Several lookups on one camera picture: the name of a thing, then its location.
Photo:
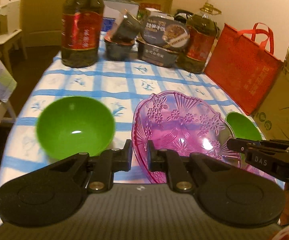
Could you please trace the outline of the brown cardboard box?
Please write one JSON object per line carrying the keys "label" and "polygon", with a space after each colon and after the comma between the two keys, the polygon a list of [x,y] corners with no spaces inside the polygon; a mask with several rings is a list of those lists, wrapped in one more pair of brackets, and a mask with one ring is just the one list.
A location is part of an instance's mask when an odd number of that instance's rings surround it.
{"label": "brown cardboard box", "polygon": [[289,140],[289,48],[280,74],[252,117],[266,139]]}

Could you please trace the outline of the green plastic bowl right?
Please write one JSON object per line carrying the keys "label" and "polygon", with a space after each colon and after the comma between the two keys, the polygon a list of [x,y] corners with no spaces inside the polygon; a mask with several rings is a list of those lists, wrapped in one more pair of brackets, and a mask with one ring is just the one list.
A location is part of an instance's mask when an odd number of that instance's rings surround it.
{"label": "green plastic bowl right", "polygon": [[225,120],[232,128],[236,138],[262,140],[260,131],[248,117],[238,112],[230,112]]}

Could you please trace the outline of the white box with blue label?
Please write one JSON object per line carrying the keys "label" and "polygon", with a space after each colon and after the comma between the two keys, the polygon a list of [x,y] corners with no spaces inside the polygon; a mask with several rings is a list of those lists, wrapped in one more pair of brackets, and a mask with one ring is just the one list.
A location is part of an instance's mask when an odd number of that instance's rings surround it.
{"label": "white box with blue label", "polygon": [[104,1],[104,13],[102,31],[108,31],[112,28],[113,23],[120,14],[124,14],[127,10],[133,16],[137,16],[140,5],[136,2],[129,0],[103,0]]}

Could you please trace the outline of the large oil bottle red label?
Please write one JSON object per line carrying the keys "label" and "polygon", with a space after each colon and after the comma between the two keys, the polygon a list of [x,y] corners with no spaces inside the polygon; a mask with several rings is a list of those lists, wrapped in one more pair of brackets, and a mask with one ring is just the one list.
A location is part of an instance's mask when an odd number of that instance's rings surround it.
{"label": "large oil bottle red label", "polygon": [[63,4],[61,59],[72,68],[91,66],[98,60],[103,0],[66,0]]}

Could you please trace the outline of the tilted dark food packet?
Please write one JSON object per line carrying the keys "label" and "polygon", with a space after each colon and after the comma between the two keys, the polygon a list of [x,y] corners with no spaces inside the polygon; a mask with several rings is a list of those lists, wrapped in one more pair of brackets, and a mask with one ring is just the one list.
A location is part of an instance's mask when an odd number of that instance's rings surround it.
{"label": "tilted dark food packet", "polygon": [[129,11],[125,10],[116,18],[109,31],[110,40],[113,42],[131,42],[141,31],[141,23]]}

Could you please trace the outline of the small dark food tub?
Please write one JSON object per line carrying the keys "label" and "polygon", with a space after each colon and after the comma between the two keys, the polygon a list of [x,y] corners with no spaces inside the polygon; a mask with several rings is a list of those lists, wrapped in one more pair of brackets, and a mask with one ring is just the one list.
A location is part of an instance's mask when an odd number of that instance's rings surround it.
{"label": "small dark food tub", "polygon": [[130,42],[114,42],[106,35],[104,37],[105,42],[105,55],[108,60],[111,61],[126,61],[130,58],[131,49],[135,44],[134,40]]}

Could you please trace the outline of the white wooden chair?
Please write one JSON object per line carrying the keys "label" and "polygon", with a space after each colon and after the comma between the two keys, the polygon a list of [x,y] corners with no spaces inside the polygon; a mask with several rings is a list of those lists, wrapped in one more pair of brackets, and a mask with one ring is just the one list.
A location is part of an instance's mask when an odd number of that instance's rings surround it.
{"label": "white wooden chair", "polygon": [[0,0],[0,54],[7,70],[12,73],[9,51],[21,49],[27,59],[22,31],[22,0]]}

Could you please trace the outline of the green plastic bowl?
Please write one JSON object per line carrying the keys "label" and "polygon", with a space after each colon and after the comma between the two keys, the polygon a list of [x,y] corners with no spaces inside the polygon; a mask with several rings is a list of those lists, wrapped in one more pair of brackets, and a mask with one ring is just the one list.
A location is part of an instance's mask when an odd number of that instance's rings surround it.
{"label": "green plastic bowl", "polygon": [[236,138],[262,140],[260,131],[248,117],[238,112],[230,112],[225,120],[232,128]]}
{"label": "green plastic bowl", "polygon": [[52,159],[86,152],[97,156],[112,142],[115,120],[100,101],[69,96],[48,105],[36,122],[38,142]]}

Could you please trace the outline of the tilted instant meal box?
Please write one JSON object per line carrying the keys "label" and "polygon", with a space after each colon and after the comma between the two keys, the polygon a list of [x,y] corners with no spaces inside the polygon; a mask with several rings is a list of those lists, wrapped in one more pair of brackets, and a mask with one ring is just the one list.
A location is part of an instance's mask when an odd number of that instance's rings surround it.
{"label": "tilted instant meal box", "polygon": [[187,47],[190,33],[187,27],[178,21],[149,16],[143,23],[141,37],[148,44],[181,51]]}

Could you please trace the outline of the dark instant rice box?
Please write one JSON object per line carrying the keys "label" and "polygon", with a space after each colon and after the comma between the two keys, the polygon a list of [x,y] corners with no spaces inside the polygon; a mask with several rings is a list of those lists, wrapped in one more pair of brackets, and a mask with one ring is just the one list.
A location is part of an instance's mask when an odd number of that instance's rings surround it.
{"label": "dark instant rice box", "polygon": [[136,42],[139,60],[165,68],[176,67],[178,52],[149,44],[140,37],[136,39]]}

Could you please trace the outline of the pink transparent plastic plate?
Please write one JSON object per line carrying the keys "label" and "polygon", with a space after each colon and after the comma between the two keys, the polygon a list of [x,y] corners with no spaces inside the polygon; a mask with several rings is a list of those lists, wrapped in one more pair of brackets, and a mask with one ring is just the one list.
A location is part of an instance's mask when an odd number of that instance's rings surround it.
{"label": "pink transparent plastic plate", "polygon": [[241,167],[240,154],[227,148],[227,141],[235,136],[220,113],[206,101],[177,91],[166,90],[142,100],[134,112],[131,137],[136,159],[153,184],[165,183],[166,176],[149,171],[149,140],[158,150],[175,150],[184,157],[204,153]]}

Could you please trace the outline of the red tote bag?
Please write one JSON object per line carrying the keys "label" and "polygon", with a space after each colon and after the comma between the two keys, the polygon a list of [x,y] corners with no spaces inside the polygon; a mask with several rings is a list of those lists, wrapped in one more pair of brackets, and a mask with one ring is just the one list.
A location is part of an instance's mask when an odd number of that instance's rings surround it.
{"label": "red tote bag", "polygon": [[281,72],[270,28],[237,30],[225,24],[204,73],[247,115],[263,102]]}

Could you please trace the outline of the green plastic bowl left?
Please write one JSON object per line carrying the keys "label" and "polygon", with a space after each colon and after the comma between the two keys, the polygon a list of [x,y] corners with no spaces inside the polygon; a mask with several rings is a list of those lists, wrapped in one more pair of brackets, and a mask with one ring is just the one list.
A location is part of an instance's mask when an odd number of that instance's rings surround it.
{"label": "green plastic bowl left", "polygon": [[36,122],[38,142],[52,159],[86,152],[97,156],[112,142],[115,120],[100,101],[69,96],[48,105]]}

